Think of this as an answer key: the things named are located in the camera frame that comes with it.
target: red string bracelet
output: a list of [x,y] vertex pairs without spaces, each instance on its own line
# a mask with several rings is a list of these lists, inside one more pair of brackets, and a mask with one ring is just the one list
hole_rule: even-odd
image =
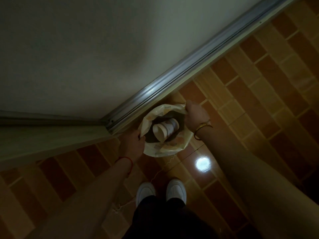
[[116,163],[117,161],[119,161],[121,158],[127,158],[128,160],[131,161],[131,168],[130,168],[129,173],[127,174],[127,177],[128,177],[128,176],[130,175],[130,173],[132,172],[132,169],[133,169],[133,161],[132,161],[129,157],[119,157],[119,158],[115,161],[115,163]]

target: hand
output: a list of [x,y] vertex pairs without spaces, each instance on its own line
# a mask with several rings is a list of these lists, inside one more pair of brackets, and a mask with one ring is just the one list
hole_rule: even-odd
[[138,161],[138,159],[142,156],[145,147],[145,136],[139,139],[139,135],[140,131],[134,130],[127,132],[120,137],[120,157],[129,157],[133,163]]
[[186,102],[186,110],[188,114],[185,116],[185,125],[192,132],[195,132],[202,122],[210,120],[206,110],[195,102],[188,100]]

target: bangle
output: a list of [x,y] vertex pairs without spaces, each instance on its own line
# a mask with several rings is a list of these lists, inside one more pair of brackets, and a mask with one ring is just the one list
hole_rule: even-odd
[[130,168],[129,173],[127,174],[127,177],[128,177],[128,176],[130,175],[130,173],[132,172],[132,169],[133,169],[133,161],[132,161],[129,157],[119,157],[119,158],[115,161],[115,163],[116,163],[117,161],[119,161],[121,158],[127,158],[128,160],[131,161],[131,168]]
[[209,126],[209,127],[213,128],[213,126],[210,125],[209,123],[207,123],[207,122],[202,122],[202,123],[197,127],[196,131],[194,132],[194,138],[195,138],[196,140],[201,141],[201,139],[199,139],[199,138],[196,137],[196,133],[198,132],[199,129],[201,129],[201,128],[205,127],[205,126]]

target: person's left arm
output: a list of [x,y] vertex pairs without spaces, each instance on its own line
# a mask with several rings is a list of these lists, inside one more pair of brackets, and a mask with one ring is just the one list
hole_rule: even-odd
[[[145,137],[139,131],[123,136],[119,156],[135,163],[143,154]],[[114,197],[131,169],[131,161],[120,159],[90,185],[65,201],[46,221],[34,229],[27,239],[92,238],[103,222]]]

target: white shoe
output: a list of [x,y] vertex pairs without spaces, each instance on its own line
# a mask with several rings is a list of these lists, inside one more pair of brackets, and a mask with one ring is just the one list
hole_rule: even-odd
[[179,198],[186,204],[186,189],[179,179],[172,179],[167,185],[166,201],[171,198]]
[[138,188],[136,194],[136,207],[141,203],[141,201],[151,195],[156,195],[156,190],[151,183],[142,183]]

